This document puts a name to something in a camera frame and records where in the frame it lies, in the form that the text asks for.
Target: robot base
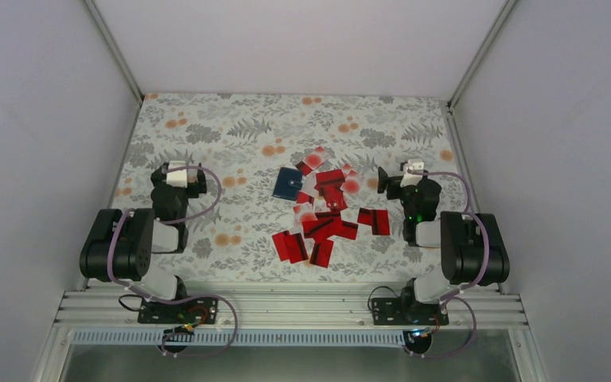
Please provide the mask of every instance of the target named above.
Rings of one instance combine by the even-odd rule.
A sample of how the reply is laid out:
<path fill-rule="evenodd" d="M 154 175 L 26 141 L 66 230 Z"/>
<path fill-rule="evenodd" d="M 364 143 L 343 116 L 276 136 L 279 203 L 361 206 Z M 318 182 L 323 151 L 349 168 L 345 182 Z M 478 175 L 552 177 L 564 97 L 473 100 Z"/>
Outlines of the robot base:
<path fill-rule="evenodd" d="M 449 324 L 448 314 L 442 314 L 438 304 L 420 304 L 414 302 L 410 311 L 403 309 L 401 298 L 372 298 L 373 325 L 408 326 L 408 325 L 439 325 Z"/>
<path fill-rule="evenodd" d="M 186 286 L 181 278 L 177 277 L 177 292 L 175 300 L 188 297 Z M 213 325 L 216 322 L 216 313 L 219 309 L 219 300 L 216 298 L 196 298 L 189 302 L 176 305 L 166 305 L 160 302 L 147 302 L 142 298 L 139 307 L 137 322 L 140 324 L 172 324 L 181 325 L 199 322 L 207 310 L 208 314 L 204 324 Z"/>

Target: gray leaf pattern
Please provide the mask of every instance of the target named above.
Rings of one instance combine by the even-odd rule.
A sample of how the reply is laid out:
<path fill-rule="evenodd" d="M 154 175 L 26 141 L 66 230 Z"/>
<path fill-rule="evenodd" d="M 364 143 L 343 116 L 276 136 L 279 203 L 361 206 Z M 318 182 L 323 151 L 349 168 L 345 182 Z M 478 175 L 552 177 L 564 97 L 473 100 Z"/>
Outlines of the gray leaf pattern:
<path fill-rule="evenodd" d="M 200 239 L 191 248 L 198 259 L 207 259 L 212 253 L 212 242 L 208 238 Z"/>
<path fill-rule="evenodd" d="M 213 131 L 211 127 L 202 126 L 199 123 L 190 124 L 186 128 L 186 132 L 189 133 L 189 135 L 186 136 L 186 141 L 188 143 L 212 143 L 218 142 L 219 139 L 221 139 L 221 133 L 219 131 Z"/>
<path fill-rule="evenodd" d="M 392 239 L 390 236 L 378 236 L 371 242 L 371 249 L 380 253 L 385 253 L 394 243 L 395 239 Z"/>
<path fill-rule="evenodd" d="M 420 123 L 419 127 L 412 123 L 406 128 L 404 134 L 402 134 L 402 139 L 411 142 L 421 142 L 423 144 L 429 143 L 431 145 L 432 141 L 442 135 L 443 133 L 434 124 L 428 127 L 425 123 Z"/>
<path fill-rule="evenodd" d="M 362 141 L 366 147 L 390 147 L 394 146 L 397 141 L 395 137 L 385 134 L 382 131 L 376 131 L 372 129 L 362 129 L 360 131 L 360 137 L 364 137 Z"/>
<path fill-rule="evenodd" d="M 387 209 L 391 226 L 391 236 L 374 236 L 360 225 L 357 240 L 333 237 L 329 268 L 280 262 L 271 239 L 294 226 L 294 202 L 272 197 L 280 167 L 293 167 L 318 146 L 331 157 L 319 170 L 349 164 L 360 174 L 360 191 L 346 195 L 343 218 L 356 221 L 360 207 Z M 404 281 L 438 266 L 440 258 L 403 241 L 399 202 L 376 193 L 378 166 L 396 175 L 400 162 L 421 158 L 428 170 L 456 171 L 452 151 L 435 99 L 149 94 L 112 206 L 148 208 L 153 170 L 172 160 L 201 162 L 223 182 L 220 203 L 187 223 L 184 253 L 153 255 L 158 266 L 199 281 Z M 189 200 L 189 215 L 214 201 L 217 186 L 207 180 L 208 193 Z M 444 190 L 438 210 L 462 209 L 458 181 L 438 181 Z"/>

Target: metal bar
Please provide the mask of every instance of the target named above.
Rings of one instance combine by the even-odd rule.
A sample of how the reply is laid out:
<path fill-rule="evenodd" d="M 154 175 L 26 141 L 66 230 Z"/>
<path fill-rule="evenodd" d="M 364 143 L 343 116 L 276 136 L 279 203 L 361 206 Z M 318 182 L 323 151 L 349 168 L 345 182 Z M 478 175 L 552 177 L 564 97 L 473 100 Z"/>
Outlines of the metal bar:
<path fill-rule="evenodd" d="M 509 340 L 522 382 L 546 382 L 530 329 L 510 329 Z"/>
<path fill-rule="evenodd" d="M 69 327 L 53 327 L 45 343 L 44 353 L 39 360 L 33 380 L 36 382 L 57 382 L 66 364 L 73 330 Z"/>
<path fill-rule="evenodd" d="M 509 14 L 514 9 L 514 6 L 517 2 L 519 2 L 519 0 L 507 0 L 500 8 L 500 12 L 498 13 L 496 20 L 493 22 L 493 25 L 491 26 L 491 29 L 488 31 L 488 34 L 484 38 L 484 41 L 481 42 L 481 46 L 479 47 L 479 50 L 477 50 L 477 54 L 474 55 L 472 62 L 469 63 L 469 67 L 465 71 L 465 74 L 460 80 L 460 83 L 458 83 L 457 88 L 453 93 L 453 96 L 449 100 L 449 106 L 451 108 L 455 107 L 460 101 L 462 93 L 465 92 L 469 81 L 472 80 L 474 73 L 479 68 L 479 65 L 483 61 L 484 57 L 486 57 L 486 54 L 490 50 L 492 43 L 500 34 L 500 30 L 504 26 L 504 23 L 508 20 Z"/>
<path fill-rule="evenodd" d="M 462 175 L 467 181 L 469 185 L 469 191 L 472 193 L 472 211 L 480 212 L 477 193 L 475 192 L 474 184 L 472 183 L 472 174 L 469 172 L 469 167 L 467 166 L 467 160 L 465 159 L 465 150 L 462 146 L 460 133 L 458 132 L 457 125 L 455 123 L 455 118 L 453 117 L 453 113 L 449 109 L 447 102 L 442 101 L 440 102 L 440 105 L 442 107 L 442 114 L 444 115 L 444 119 L 446 120 L 446 130 L 448 131 L 451 145 L 453 146 L 453 151 L 455 151 L 457 170 L 460 175 Z"/>
<path fill-rule="evenodd" d="M 399 290 L 400 284 L 390 283 Z M 373 325 L 367 308 L 375 283 L 189 283 L 189 291 L 206 290 L 228 298 L 236 307 L 243 329 L 416 329 L 417 326 Z M 124 310 L 117 298 L 120 286 L 94 280 L 85 292 L 66 292 L 57 312 L 55 325 L 75 327 L 162 327 L 141 325 L 138 314 Z M 387 296 L 378 293 L 378 297 Z M 461 295 L 472 304 L 482 329 L 526 328 L 527 319 L 519 296 L 501 295 L 496 286 L 476 287 Z M 466 307 L 457 301 L 449 306 L 451 325 L 444 329 L 464 329 L 472 325 Z M 216 325 L 229 329 L 233 317 L 219 306 Z"/>
<path fill-rule="evenodd" d="M 90 17 L 93 20 L 95 27 L 102 35 L 104 43 L 106 43 L 107 47 L 109 48 L 111 56 L 113 57 L 116 65 L 118 65 L 120 72 L 123 74 L 123 78 L 125 79 L 127 86 L 130 88 L 132 95 L 137 100 L 139 106 L 142 106 L 143 93 L 139 89 L 139 86 L 137 85 L 137 80 L 134 79 L 134 76 L 130 71 L 130 67 L 127 66 L 125 57 L 121 54 L 118 44 L 116 44 L 115 39 L 111 35 L 111 31 L 109 30 L 107 23 L 104 21 L 102 14 L 99 12 L 99 8 L 95 4 L 95 1 L 83 0 L 82 3 L 88 10 L 88 13 L 90 14 Z"/>

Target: cable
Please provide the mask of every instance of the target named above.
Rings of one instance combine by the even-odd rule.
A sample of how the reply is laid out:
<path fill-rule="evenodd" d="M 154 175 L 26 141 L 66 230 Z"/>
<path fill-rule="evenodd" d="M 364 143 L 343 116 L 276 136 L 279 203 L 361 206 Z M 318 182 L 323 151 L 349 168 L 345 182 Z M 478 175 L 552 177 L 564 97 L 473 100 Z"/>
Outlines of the cable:
<path fill-rule="evenodd" d="M 128 297 L 139 298 L 139 301 L 142 301 L 142 296 L 138 294 L 124 294 L 118 297 L 118 304 L 120 304 L 120 306 L 122 306 L 123 309 L 129 310 L 130 312 L 139 312 L 139 308 L 130 308 L 129 306 L 125 305 L 125 302 L 123 302 L 123 299 L 128 298 Z"/>
<path fill-rule="evenodd" d="M 189 221 L 197 217 L 203 216 L 205 213 L 212 211 L 216 207 L 216 205 L 219 204 L 219 201 L 221 200 L 221 190 L 222 190 L 221 181 L 219 180 L 219 177 L 217 177 L 216 174 L 213 173 L 210 169 L 207 169 L 203 166 L 182 166 L 182 167 L 176 167 L 174 169 L 163 170 L 162 172 L 163 173 L 172 173 L 174 171 L 180 171 L 180 170 L 202 170 L 205 173 L 208 173 L 212 178 L 214 178 L 214 181 L 216 182 L 216 189 L 217 189 L 216 199 L 212 202 L 211 205 L 209 205 L 209 207 L 207 207 L 206 209 L 203 209 L 200 212 L 196 212 L 192 214 L 191 216 L 182 217 L 181 219 L 167 220 L 167 221 L 160 222 L 165 225 L 177 224 L 183 221 Z"/>
<path fill-rule="evenodd" d="M 392 290 L 392 288 L 390 288 L 389 286 L 384 286 L 384 285 L 377 286 L 377 287 L 373 288 L 373 290 L 372 290 L 372 291 L 371 291 L 371 293 L 369 294 L 369 298 L 367 299 L 367 308 L 368 308 L 368 309 L 369 309 L 371 312 L 373 311 L 373 309 L 371 309 L 371 296 L 373 295 L 373 292 L 377 291 L 378 289 L 387 289 L 387 290 L 389 290 L 390 292 L 392 292 L 392 294 L 394 294 L 396 298 L 399 298 L 399 296 L 398 296 L 398 295 L 395 293 L 395 291 L 394 291 L 394 290 Z"/>
<path fill-rule="evenodd" d="M 467 310 L 469 310 L 469 313 L 472 314 L 472 334 L 469 335 L 469 338 L 467 339 L 467 342 L 463 344 L 463 346 L 455 349 L 455 350 L 451 350 L 450 352 L 447 353 L 443 353 L 443 354 L 435 354 L 435 355 L 427 355 L 427 354 L 416 354 L 411 352 L 405 345 L 403 346 L 404 351 L 409 353 L 409 357 L 413 357 L 413 358 L 422 358 L 425 360 L 438 360 L 438 359 L 442 359 L 442 358 L 448 358 L 448 357 L 452 357 L 460 352 L 462 352 L 463 350 L 467 349 L 472 342 L 474 341 L 475 336 L 477 335 L 477 318 L 474 317 L 474 310 L 472 309 L 471 305 L 465 301 L 462 298 L 459 297 L 452 297 L 449 301 L 451 300 L 458 300 L 460 302 L 462 302 L 463 304 L 465 304 L 465 306 L 467 306 Z"/>
<path fill-rule="evenodd" d="M 183 166 L 183 167 L 177 167 L 176 169 L 168 170 L 167 172 L 184 170 L 184 169 L 203 170 L 204 172 L 209 173 L 210 175 L 212 175 L 212 177 L 214 178 L 214 180 L 217 183 L 217 188 L 219 190 L 219 192 L 216 195 L 216 200 L 214 201 L 214 203 L 212 203 L 212 205 L 210 205 L 205 210 L 203 210 L 203 211 L 201 211 L 199 213 L 196 213 L 194 215 L 185 217 L 185 218 L 183 218 L 183 220 L 182 219 L 178 219 L 178 220 L 171 220 L 171 221 L 167 221 L 167 222 L 162 222 L 163 224 L 176 224 L 176 223 L 179 223 L 181 221 L 186 221 L 186 220 L 193 219 L 195 217 L 199 217 L 203 213 L 207 213 L 207 212 L 211 211 L 216 206 L 216 204 L 219 203 L 219 200 L 221 199 L 221 190 L 222 190 L 221 181 L 219 180 L 219 177 L 217 177 L 216 174 L 213 173 L 211 170 L 206 169 L 206 168 L 201 167 L 201 166 Z M 231 347 L 231 344 L 235 341 L 235 339 L 237 338 L 237 335 L 238 335 L 238 314 L 235 311 L 235 307 L 226 298 L 223 298 L 223 297 L 221 297 L 221 296 L 219 296 L 217 294 L 201 294 L 201 295 L 197 295 L 197 296 L 188 296 L 186 298 L 182 298 L 182 299 L 179 299 L 179 300 L 165 300 L 163 298 L 159 298 L 159 297 L 155 297 L 155 296 L 149 295 L 144 290 L 141 290 L 138 287 L 134 286 L 132 283 L 127 283 L 127 282 L 124 282 L 122 280 L 118 280 L 115 277 L 115 275 L 114 275 L 115 247 L 116 247 L 116 244 L 118 243 L 118 238 L 120 237 L 120 232 L 123 229 L 123 225 L 125 224 L 125 220 L 130 215 L 130 213 L 133 212 L 133 211 L 134 211 L 134 209 L 126 209 L 125 211 L 123 211 L 123 214 L 121 215 L 120 219 L 118 220 L 118 223 L 115 226 L 114 234 L 111 237 L 111 243 L 109 244 L 109 251 L 108 251 L 108 254 L 107 254 L 107 274 L 109 276 L 109 279 L 113 283 L 117 283 L 117 284 L 125 287 L 127 290 L 130 290 L 130 291 L 136 293 L 137 295 L 142 296 L 143 298 L 146 299 L 146 301 L 160 302 L 161 304 L 165 304 L 165 305 L 179 305 L 179 304 L 183 304 L 185 302 L 189 302 L 189 301 L 195 300 L 197 298 L 216 298 L 219 301 L 221 301 L 224 304 L 226 304 L 228 306 L 228 308 L 231 310 L 231 313 L 233 314 L 233 334 L 231 335 L 231 339 L 228 341 L 228 343 L 225 346 L 223 346 L 221 349 L 219 349 L 217 351 L 214 351 L 214 352 L 205 353 L 205 354 L 190 354 L 190 355 L 183 355 L 182 354 L 181 357 L 205 358 L 205 357 L 212 357 L 212 356 L 221 354 L 223 351 L 225 351 L 226 349 Z M 163 352 L 163 354 L 164 355 L 173 355 L 173 356 L 177 357 L 177 355 L 175 353 L 168 352 L 167 350 L 165 350 Z"/>
<path fill-rule="evenodd" d="M 451 173 L 447 171 L 438 171 L 434 173 L 427 173 L 427 172 L 418 172 L 418 171 L 412 171 L 412 170 L 408 170 L 408 173 L 413 174 L 413 175 L 422 175 L 422 176 L 447 175 L 447 176 L 456 177 L 457 179 L 459 179 L 460 182 L 462 182 L 463 187 L 465 188 L 465 195 L 466 195 L 465 209 L 462 212 L 462 214 L 471 217 L 472 220 L 474 220 L 474 222 L 477 223 L 477 226 L 479 226 L 479 229 L 481 230 L 481 238 L 484 241 L 484 258 L 481 261 L 481 269 L 479 270 L 477 277 L 474 278 L 474 280 L 471 283 L 463 287 L 458 287 L 456 290 L 446 293 L 439 298 L 439 306 L 441 308 L 446 308 L 446 305 L 451 300 L 454 300 L 454 299 L 462 302 L 463 304 L 465 304 L 465 306 L 467 306 L 469 313 L 472 314 L 472 322 L 473 322 L 472 334 L 469 336 L 469 339 L 463 346 L 461 346 L 458 349 L 455 349 L 454 351 L 444 353 L 444 354 L 439 354 L 436 356 L 426 356 L 424 354 L 419 355 L 420 358 L 425 358 L 425 359 L 438 359 L 438 358 L 451 357 L 465 350 L 472 343 L 474 337 L 477 334 L 477 318 L 474 316 L 474 310 L 472 309 L 471 305 L 467 303 L 467 301 L 465 301 L 462 298 L 456 297 L 456 296 L 458 296 L 463 291 L 471 287 L 474 287 L 484 278 L 484 274 L 486 273 L 486 268 L 488 268 L 488 260 L 490 259 L 490 251 L 491 251 L 491 248 L 489 247 L 488 231 L 486 231 L 486 227 L 484 227 L 484 223 L 481 221 L 481 219 L 479 219 L 478 216 L 476 216 L 475 214 L 469 211 L 469 207 L 470 207 L 471 200 L 472 200 L 472 192 L 469 189 L 469 185 L 467 184 L 467 181 L 465 180 L 465 178 L 462 177 L 459 173 Z M 411 357 L 414 357 L 414 354 L 406 346 L 404 346 L 404 350 L 406 350 Z"/>
<path fill-rule="evenodd" d="M 207 317 L 209 316 L 209 310 L 207 310 L 207 308 L 205 308 L 202 305 L 197 305 L 197 306 L 194 306 L 193 308 L 190 308 L 188 312 L 193 313 L 196 310 L 202 310 L 202 314 L 200 315 L 200 322 L 195 324 L 195 326 L 202 325 L 204 324 L 205 321 L 207 321 Z"/>
<path fill-rule="evenodd" d="M 442 324 L 439 323 L 439 316 L 438 314 L 433 315 L 432 317 L 434 317 L 434 332 L 432 332 L 432 334 L 435 334 L 439 331 L 439 328 L 442 327 Z"/>

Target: black mounting plate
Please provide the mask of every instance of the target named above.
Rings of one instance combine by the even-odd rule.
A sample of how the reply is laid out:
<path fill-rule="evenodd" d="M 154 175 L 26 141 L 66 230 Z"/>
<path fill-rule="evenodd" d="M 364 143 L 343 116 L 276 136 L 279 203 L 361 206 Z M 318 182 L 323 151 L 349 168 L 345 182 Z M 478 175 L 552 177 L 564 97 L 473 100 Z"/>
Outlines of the black mounting plate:
<path fill-rule="evenodd" d="M 449 324 L 449 315 L 442 314 L 441 310 L 439 309 L 439 305 L 434 304 L 433 306 L 430 306 L 423 304 L 422 307 L 423 309 L 413 313 L 415 321 L 410 322 L 402 314 L 402 304 L 399 298 L 372 298 L 371 308 L 373 313 L 373 325 L 434 326 L 437 324 L 434 320 L 435 314 L 439 319 L 440 326 Z"/>
<path fill-rule="evenodd" d="M 207 308 L 209 314 L 204 324 L 212 325 L 216 322 L 216 311 L 219 309 L 219 301 L 216 298 L 201 297 L 178 305 L 165 305 L 160 302 L 147 302 L 142 298 L 139 307 L 137 322 L 140 324 L 183 324 L 196 322 L 201 319 L 201 311 L 196 306 Z"/>

